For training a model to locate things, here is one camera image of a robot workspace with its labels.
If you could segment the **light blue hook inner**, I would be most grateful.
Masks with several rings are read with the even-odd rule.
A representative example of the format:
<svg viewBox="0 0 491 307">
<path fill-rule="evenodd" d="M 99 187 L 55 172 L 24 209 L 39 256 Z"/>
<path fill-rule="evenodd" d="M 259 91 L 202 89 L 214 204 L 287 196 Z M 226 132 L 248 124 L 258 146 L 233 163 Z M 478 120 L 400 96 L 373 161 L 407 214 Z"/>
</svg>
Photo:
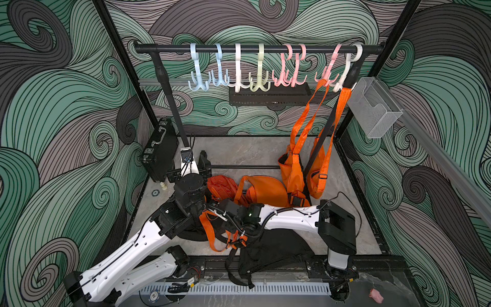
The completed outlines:
<svg viewBox="0 0 491 307">
<path fill-rule="evenodd" d="M 223 57 L 223 52 L 222 52 L 222 47 L 219 43 L 216 44 L 216 64 L 217 64 L 217 76 L 215 76 L 215 73 L 213 70 L 210 71 L 209 76 L 212 78 L 212 84 L 214 86 L 229 86 L 230 84 L 230 77 L 228 75 L 228 69 L 225 70 L 225 73 L 222 71 L 222 57 Z"/>
</svg>

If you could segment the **pale green hook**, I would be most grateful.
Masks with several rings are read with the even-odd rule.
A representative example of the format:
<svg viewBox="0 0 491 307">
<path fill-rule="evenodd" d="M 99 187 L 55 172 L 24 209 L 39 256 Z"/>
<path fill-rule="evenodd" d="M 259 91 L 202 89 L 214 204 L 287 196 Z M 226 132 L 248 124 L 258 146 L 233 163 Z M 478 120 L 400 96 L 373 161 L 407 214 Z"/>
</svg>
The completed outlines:
<svg viewBox="0 0 491 307">
<path fill-rule="evenodd" d="M 269 72 L 266 71 L 266 75 L 263 77 L 264 57 L 265 46 L 263 43 L 260 43 L 258 45 L 256 81 L 253 80 L 251 73 L 249 73 L 249 88 L 252 92 L 257 92 L 258 90 L 268 92 L 271 89 L 271 82 L 268 80 Z"/>
</svg>

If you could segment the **light blue hook outer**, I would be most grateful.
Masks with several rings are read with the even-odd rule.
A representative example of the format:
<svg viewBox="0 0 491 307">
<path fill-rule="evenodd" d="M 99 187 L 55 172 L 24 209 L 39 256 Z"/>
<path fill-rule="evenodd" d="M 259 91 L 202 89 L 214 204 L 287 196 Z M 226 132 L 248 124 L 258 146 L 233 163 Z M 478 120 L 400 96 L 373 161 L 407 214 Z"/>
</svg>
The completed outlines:
<svg viewBox="0 0 491 307">
<path fill-rule="evenodd" d="M 202 73 L 199 64 L 199 56 L 196 51 L 195 43 L 190 44 L 190 54 L 191 54 L 191 59 L 194 62 L 194 72 L 191 72 L 191 80 L 188 82 L 189 89 L 192 91 L 198 91 L 198 90 L 208 91 L 210 82 L 209 81 L 204 82 L 202 78 Z"/>
</svg>

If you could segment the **black box on wall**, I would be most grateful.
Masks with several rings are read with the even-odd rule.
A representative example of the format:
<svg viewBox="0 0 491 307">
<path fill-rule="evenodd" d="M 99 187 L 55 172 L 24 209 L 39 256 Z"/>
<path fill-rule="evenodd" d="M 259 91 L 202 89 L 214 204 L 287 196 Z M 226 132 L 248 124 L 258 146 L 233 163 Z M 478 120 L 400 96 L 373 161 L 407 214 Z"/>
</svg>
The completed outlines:
<svg viewBox="0 0 491 307">
<path fill-rule="evenodd" d="M 174 157 L 179 145 L 171 119 L 161 119 L 140 158 L 154 182 L 164 182 L 167 172 L 175 167 Z"/>
</svg>

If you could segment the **white hook left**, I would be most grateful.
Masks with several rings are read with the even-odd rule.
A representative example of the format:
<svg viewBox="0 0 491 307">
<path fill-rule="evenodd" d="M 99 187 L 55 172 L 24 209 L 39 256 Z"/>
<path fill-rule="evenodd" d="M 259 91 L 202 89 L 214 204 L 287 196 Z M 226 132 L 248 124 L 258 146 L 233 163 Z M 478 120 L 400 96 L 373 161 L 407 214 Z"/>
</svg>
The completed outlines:
<svg viewBox="0 0 491 307">
<path fill-rule="evenodd" d="M 241 44 L 235 44 L 235 83 L 230 85 L 234 89 L 235 93 L 239 93 L 241 89 L 249 88 L 248 84 L 242 82 L 242 70 L 241 70 Z"/>
</svg>

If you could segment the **pink small object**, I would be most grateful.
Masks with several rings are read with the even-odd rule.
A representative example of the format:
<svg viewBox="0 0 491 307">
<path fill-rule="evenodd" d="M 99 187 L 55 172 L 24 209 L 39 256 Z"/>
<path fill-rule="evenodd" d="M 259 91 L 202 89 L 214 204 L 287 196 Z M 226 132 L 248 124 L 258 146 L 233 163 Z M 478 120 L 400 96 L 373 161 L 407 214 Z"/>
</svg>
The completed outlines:
<svg viewBox="0 0 491 307">
<path fill-rule="evenodd" d="M 384 297 L 376 289 L 370 290 L 369 297 L 372 298 L 377 304 L 382 304 L 384 301 Z"/>
</svg>

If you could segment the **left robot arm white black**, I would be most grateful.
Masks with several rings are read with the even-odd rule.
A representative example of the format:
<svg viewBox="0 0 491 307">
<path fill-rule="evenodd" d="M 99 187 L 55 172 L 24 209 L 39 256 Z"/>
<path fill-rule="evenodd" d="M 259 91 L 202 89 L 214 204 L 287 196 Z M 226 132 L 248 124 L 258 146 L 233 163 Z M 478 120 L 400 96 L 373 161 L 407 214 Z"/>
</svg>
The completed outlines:
<svg viewBox="0 0 491 307">
<path fill-rule="evenodd" d="M 180 246 L 168 248 L 147 264 L 142 262 L 174 237 L 198 226 L 207 209 L 206 180 L 211 176 L 211 163 L 205 151 L 198 161 L 192 153 L 191 148 L 181 150 L 174 193 L 137 234 L 91 269 L 66 275 L 63 283 L 74 306 L 119 306 L 143 287 L 186 272 L 189 257 Z"/>
</svg>

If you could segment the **white hook right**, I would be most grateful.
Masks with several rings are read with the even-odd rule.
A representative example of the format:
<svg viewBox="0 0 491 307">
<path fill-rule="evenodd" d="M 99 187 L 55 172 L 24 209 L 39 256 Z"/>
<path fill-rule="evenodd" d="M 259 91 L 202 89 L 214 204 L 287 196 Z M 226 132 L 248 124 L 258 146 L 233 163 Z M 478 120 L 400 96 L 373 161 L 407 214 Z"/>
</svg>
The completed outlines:
<svg viewBox="0 0 491 307">
<path fill-rule="evenodd" d="M 352 57 L 352 53 L 346 53 L 345 55 L 345 68 L 343 74 L 341 75 L 337 83 L 334 85 L 333 92 L 335 93 L 343 88 L 343 84 L 347 78 L 347 75 L 351 68 L 351 64 L 357 62 L 363 55 L 363 46 L 361 44 L 354 44 L 354 46 L 356 47 L 357 50 L 355 56 Z"/>
</svg>

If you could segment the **black clothes rack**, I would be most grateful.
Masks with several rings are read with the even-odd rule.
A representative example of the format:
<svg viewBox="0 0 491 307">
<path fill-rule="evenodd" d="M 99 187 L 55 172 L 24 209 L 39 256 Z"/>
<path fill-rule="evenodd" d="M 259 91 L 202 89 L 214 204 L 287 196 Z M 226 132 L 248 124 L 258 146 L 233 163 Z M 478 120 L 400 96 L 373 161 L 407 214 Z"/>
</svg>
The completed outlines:
<svg viewBox="0 0 491 307">
<path fill-rule="evenodd" d="M 261 48 L 259 45 L 225 45 L 225 46 L 217 46 L 217 45 L 162 45 L 155 43 L 146 43 L 146 44 L 135 44 L 136 52 L 139 54 L 148 54 L 152 63 L 155 67 L 155 73 L 157 76 L 157 81 L 162 88 L 162 91 L 165 94 L 165 97 L 169 99 L 171 112 L 173 118 L 176 121 L 176 125 L 179 129 L 179 136 L 183 141 L 185 147 L 190 145 L 187 134 L 185 133 L 184 126 L 182 124 L 181 116 L 178 113 L 177 106 L 175 104 L 175 100 L 173 98 L 173 91 L 171 89 L 170 78 L 168 72 L 162 63 L 160 54 L 161 53 L 186 53 L 189 52 L 192 54 L 192 59 L 198 62 L 198 58 L 196 57 L 199 53 L 230 53 L 236 56 L 236 60 L 240 61 L 239 54 L 250 53 L 250 54 L 258 54 L 260 52 L 268 53 L 268 54 L 281 54 L 288 51 L 287 46 L 264 46 Z M 348 54 L 360 52 L 362 56 L 369 55 L 380 55 L 385 49 L 385 45 L 340 45 L 340 46 L 305 46 L 303 44 L 299 44 L 297 46 L 292 47 L 292 51 L 294 52 L 306 52 L 313 54 L 327 54 L 333 53 L 335 50 L 338 50 L 339 54 Z"/>
</svg>

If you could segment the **red orange black backpack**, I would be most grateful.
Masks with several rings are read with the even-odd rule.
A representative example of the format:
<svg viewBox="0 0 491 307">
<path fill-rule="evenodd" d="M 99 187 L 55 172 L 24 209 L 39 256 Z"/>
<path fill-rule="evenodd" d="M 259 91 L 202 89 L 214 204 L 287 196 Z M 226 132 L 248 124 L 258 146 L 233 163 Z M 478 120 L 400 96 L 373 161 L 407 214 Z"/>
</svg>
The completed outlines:
<svg viewBox="0 0 491 307">
<path fill-rule="evenodd" d="M 223 201 L 232 199 L 240 206 L 249 207 L 256 201 L 256 191 L 251 186 L 246 193 L 243 193 L 244 179 L 237 185 L 236 182 L 224 175 L 213 176 L 207 181 L 207 189 L 211 193 L 211 200 Z M 211 221 L 220 219 L 213 212 L 202 212 L 199 216 L 199 222 L 196 222 L 198 235 L 205 234 L 208 239 L 211 250 L 220 253 L 228 248 L 242 248 L 247 246 L 248 238 L 245 235 L 239 237 L 240 231 L 231 233 L 228 230 L 218 230 Z"/>
</svg>

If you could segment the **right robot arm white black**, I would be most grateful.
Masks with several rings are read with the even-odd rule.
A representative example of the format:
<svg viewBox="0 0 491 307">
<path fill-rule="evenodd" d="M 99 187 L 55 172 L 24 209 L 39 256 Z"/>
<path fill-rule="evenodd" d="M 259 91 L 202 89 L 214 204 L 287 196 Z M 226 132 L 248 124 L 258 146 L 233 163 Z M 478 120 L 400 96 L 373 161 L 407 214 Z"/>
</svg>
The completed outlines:
<svg viewBox="0 0 491 307">
<path fill-rule="evenodd" d="M 203 213 L 222 220 L 230 236 L 229 258 L 240 251 L 238 275 L 229 275 L 237 285 L 251 285 L 252 275 L 307 261 L 313 251 L 296 231 L 318 234 L 327 246 L 326 271 L 336 279 L 348 275 L 350 259 L 357 253 L 355 217 L 332 202 L 311 207 L 278 207 L 269 203 L 240 206 L 230 199 L 208 205 Z"/>
</svg>

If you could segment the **white hook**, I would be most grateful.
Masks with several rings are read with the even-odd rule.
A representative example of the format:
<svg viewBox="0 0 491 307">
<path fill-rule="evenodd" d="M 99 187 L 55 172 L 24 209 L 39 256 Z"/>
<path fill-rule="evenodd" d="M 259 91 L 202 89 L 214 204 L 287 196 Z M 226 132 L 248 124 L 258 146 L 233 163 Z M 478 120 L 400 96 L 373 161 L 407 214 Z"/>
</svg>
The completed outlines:
<svg viewBox="0 0 491 307">
<path fill-rule="evenodd" d="M 242 82 L 242 70 L 241 70 L 241 44 L 235 44 L 235 83 L 230 85 L 234 89 L 235 93 L 239 93 L 241 89 L 249 88 L 248 84 Z"/>
<path fill-rule="evenodd" d="M 347 75 L 351 68 L 351 64 L 357 62 L 363 55 L 363 46 L 361 44 L 354 44 L 354 46 L 356 47 L 357 50 L 355 56 L 352 57 L 352 53 L 346 53 L 345 55 L 345 68 L 343 74 L 341 75 L 337 83 L 334 85 L 333 92 L 335 93 L 343 88 L 343 84 L 347 78 Z"/>
</svg>

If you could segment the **light blue hook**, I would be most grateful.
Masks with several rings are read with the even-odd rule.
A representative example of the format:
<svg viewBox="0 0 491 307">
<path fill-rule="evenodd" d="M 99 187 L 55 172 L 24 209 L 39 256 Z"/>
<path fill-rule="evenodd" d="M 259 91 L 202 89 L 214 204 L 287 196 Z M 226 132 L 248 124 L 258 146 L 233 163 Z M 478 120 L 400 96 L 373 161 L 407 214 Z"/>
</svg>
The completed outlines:
<svg viewBox="0 0 491 307">
<path fill-rule="evenodd" d="M 214 86 L 229 86 L 230 84 L 230 77 L 228 75 L 228 69 L 225 70 L 225 73 L 222 71 L 222 57 L 223 57 L 223 52 L 222 52 L 222 47 L 219 43 L 216 44 L 216 64 L 217 64 L 217 76 L 215 76 L 215 73 L 213 70 L 210 71 L 209 76 L 212 78 L 212 84 Z"/>
<path fill-rule="evenodd" d="M 194 72 L 191 72 L 191 80 L 188 82 L 189 89 L 192 91 L 198 91 L 198 90 L 208 91 L 210 82 L 209 81 L 204 82 L 202 78 L 202 73 L 199 64 L 199 56 L 196 51 L 195 43 L 190 44 L 190 54 L 191 54 L 191 59 L 194 62 Z"/>
</svg>

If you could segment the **clear mesh wall bin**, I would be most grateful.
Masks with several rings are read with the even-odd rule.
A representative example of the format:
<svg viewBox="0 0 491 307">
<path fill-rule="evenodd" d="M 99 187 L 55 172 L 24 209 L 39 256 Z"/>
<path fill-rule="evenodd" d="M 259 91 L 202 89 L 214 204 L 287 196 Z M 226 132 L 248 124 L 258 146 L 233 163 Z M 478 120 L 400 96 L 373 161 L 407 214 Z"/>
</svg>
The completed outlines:
<svg viewBox="0 0 491 307">
<path fill-rule="evenodd" d="M 369 139 L 382 138 L 403 114 L 387 84 L 375 77 L 360 78 L 348 105 Z"/>
</svg>

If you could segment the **orange fanny pack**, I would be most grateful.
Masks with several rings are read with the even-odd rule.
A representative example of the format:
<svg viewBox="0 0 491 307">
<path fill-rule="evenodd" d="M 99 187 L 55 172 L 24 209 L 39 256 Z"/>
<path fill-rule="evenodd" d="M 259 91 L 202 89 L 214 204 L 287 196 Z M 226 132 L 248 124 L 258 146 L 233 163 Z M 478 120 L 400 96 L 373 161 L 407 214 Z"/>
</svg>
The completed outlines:
<svg viewBox="0 0 491 307">
<path fill-rule="evenodd" d="M 336 132 L 341 119 L 341 115 L 343 114 L 343 110 L 345 109 L 351 93 L 352 90 L 350 88 L 343 88 L 341 90 L 341 94 L 336 106 L 334 123 L 329 124 L 329 127 L 327 128 L 328 132 L 331 130 L 331 127 L 333 127 L 334 132 Z M 332 144 L 333 138 L 331 138 L 330 140 L 327 152 L 324 152 L 323 146 L 320 147 L 320 152 L 315 158 L 311 170 L 307 174 L 306 183 L 309 194 L 311 195 L 311 197 L 316 199 L 319 199 L 322 196 L 324 189 L 326 188 L 327 178 L 329 174 L 329 164 L 331 160 Z"/>
</svg>

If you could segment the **pink hook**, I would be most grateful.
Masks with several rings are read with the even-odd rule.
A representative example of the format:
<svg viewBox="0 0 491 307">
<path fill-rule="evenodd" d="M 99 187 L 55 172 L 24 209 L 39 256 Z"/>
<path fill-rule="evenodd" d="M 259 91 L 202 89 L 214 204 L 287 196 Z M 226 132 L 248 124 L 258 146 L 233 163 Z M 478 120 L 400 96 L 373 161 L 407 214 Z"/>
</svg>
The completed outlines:
<svg viewBox="0 0 491 307">
<path fill-rule="evenodd" d="M 340 43 L 335 47 L 335 49 L 332 53 L 332 56 L 331 56 L 331 61 L 329 62 L 328 66 L 324 67 L 323 72 L 322 72 L 322 76 L 319 79 L 317 79 L 317 73 L 315 73 L 314 80 L 317 83 L 324 80 L 325 81 L 324 86 L 329 87 L 329 86 L 332 86 L 332 84 L 337 80 L 339 75 L 337 75 L 333 80 L 331 80 L 331 71 L 332 71 L 332 68 L 333 68 L 337 58 L 338 58 L 339 51 L 340 51 L 341 47 L 342 47 L 342 45 Z"/>
<path fill-rule="evenodd" d="M 305 77 L 303 81 L 299 80 L 300 62 L 303 61 L 306 57 L 306 46 L 302 43 L 299 46 L 301 49 L 301 53 L 295 54 L 295 70 L 294 70 L 292 78 L 290 79 L 290 86 L 292 88 L 296 87 L 297 85 L 304 84 L 307 80 L 307 77 Z"/>
<path fill-rule="evenodd" d="M 272 80 L 274 82 L 274 85 L 276 87 L 279 87 L 279 86 L 290 86 L 290 81 L 288 80 L 288 74 L 289 74 L 289 70 L 286 69 L 286 61 L 287 60 L 290 60 L 293 56 L 293 49 L 292 49 L 292 46 L 290 44 L 285 44 L 286 48 L 288 49 L 288 56 L 286 57 L 284 53 L 281 53 L 280 54 L 280 58 L 281 58 L 281 72 L 280 72 L 280 76 L 278 78 L 276 78 L 274 76 L 275 74 L 275 71 L 273 70 L 272 71 Z"/>
</svg>

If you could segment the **dark red pouch bag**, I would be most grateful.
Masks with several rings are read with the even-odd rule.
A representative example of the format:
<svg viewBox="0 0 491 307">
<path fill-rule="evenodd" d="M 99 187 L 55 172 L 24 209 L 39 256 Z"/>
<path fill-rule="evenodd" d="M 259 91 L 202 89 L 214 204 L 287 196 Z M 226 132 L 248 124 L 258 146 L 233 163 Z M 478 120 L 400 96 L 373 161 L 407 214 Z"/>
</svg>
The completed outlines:
<svg viewBox="0 0 491 307">
<path fill-rule="evenodd" d="M 309 198 L 300 191 L 295 191 L 288 194 L 288 203 L 290 207 L 310 207 Z"/>
</svg>

